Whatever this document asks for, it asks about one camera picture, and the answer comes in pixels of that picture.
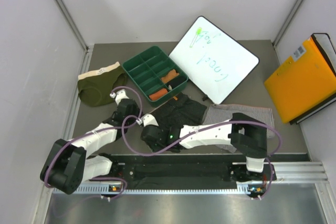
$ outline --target striped cloth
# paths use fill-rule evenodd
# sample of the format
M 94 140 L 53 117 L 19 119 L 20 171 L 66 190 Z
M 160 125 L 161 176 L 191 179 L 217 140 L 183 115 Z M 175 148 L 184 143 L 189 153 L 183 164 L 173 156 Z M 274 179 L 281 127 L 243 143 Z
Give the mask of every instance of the striped cloth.
M 203 125 L 214 124 L 231 119 L 233 113 L 243 113 L 251 118 L 259 120 L 268 126 L 274 128 L 274 117 L 271 108 L 252 107 L 239 104 L 213 104 L 211 105 L 204 117 Z M 267 130 L 267 138 L 274 137 L 275 134 L 271 130 Z M 231 145 L 218 144 L 217 147 L 234 153 L 237 149 Z

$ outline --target orange object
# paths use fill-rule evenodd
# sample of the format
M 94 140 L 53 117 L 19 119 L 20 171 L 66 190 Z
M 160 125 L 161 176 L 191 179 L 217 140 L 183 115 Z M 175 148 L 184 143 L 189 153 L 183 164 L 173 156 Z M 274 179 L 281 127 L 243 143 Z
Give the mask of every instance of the orange object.
M 297 118 L 336 92 L 336 76 L 312 37 L 305 40 L 264 84 L 283 123 Z
M 179 73 L 177 73 L 176 70 L 173 69 L 173 70 L 169 71 L 169 73 L 165 77 L 162 77 L 161 81 L 163 83 L 167 83 L 167 82 L 173 80 L 178 75 L 179 75 Z
M 152 100 L 152 101 L 156 101 L 157 99 L 159 99 L 160 97 L 163 97 L 165 94 L 167 94 L 168 91 L 167 89 L 160 89 L 158 92 L 154 93 L 154 94 L 151 94 L 149 96 L 149 98 Z

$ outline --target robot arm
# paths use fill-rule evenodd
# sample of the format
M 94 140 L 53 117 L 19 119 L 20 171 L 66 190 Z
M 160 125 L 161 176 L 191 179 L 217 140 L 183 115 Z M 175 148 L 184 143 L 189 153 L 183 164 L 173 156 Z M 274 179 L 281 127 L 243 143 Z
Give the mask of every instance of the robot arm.
M 212 129 L 200 131 L 212 125 L 188 126 L 171 128 L 169 131 L 160 129 L 155 118 L 147 114 L 142 119 L 144 130 L 141 139 L 153 150 L 158 151 L 183 138 L 188 134 L 195 134 L 186 137 L 170 151 L 178 152 L 181 148 L 194 148 L 201 145 L 225 144 L 232 145 L 246 156 L 246 168 L 250 172 L 262 173 L 264 160 L 267 157 L 267 135 L 266 128 L 250 124 L 232 124 L 214 126 Z M 259 122 L 242 113 L 234 113 L 231 121 L 252 121 Z
M 62 152 L 49 174 L 48 184 L 67 194 L 72 194 L 82 181 L 110 173 L 112 161 L 108 158 L 103 156 L 87 158 L 104 145 L 121 137 L 121 129 L 111 129 L 112 127 L 120 127 L 126 116 L 139 116 L 140 113 L 136 102 L 127 97 L 125 90 L 117 92 L 115 101 L 118 107 L 110 118 L 70 144 Z M 127 125 L 133 122 L 134 120 L 128 120 Z M 45 180 L 46 171 L 55 155 L 68 141 L 59 139 L 54 143 L 40 173 L 42 181 Z

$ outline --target white wall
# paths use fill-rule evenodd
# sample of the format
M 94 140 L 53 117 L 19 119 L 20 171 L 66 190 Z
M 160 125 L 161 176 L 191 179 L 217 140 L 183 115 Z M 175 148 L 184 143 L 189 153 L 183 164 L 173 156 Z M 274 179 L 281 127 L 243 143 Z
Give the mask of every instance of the white wall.
M 313 32 L 328 33 L 336 42 L 335 0 L 305 0 L 277 48 L 283 62 Z M 311 157 L 323 161 L 336 194 L 336 103 L 301 123 Z
M 0 0 L 0 223 L 31 222 L 83 50 L 53 0 Z
M 200 15 L 236 39 L 274 39 L 295 0 L 64 0 L 87 44 L 178 41 Z

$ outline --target black cloth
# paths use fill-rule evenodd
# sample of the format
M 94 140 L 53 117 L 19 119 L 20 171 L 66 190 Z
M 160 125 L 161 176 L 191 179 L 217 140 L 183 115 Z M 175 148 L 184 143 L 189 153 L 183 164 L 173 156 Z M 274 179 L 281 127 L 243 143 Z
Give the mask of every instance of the black cloth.
M 177 76 L 173 80 L 166 83 L 170 90 L 175 89 L 177 86 L 185 82 L 187 78 L 185 76 Z
M 187 95 L 182 93 L 176 97 L 177 100 L 172 98 L 151 113 L 160 128 L 169 130 L 172 126 L 202 125 L 206 106 L 191 100 Z

